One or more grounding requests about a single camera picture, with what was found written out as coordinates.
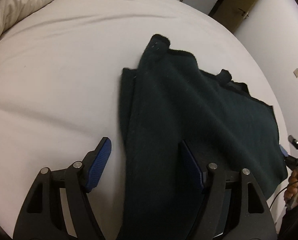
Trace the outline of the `person's right hand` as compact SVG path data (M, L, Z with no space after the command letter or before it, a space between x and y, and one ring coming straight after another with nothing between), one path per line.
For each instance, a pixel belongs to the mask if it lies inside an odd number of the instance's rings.
M284 200L288 210L292 210L298 205L298 168L293 170L289 177L289 184L284 193Z

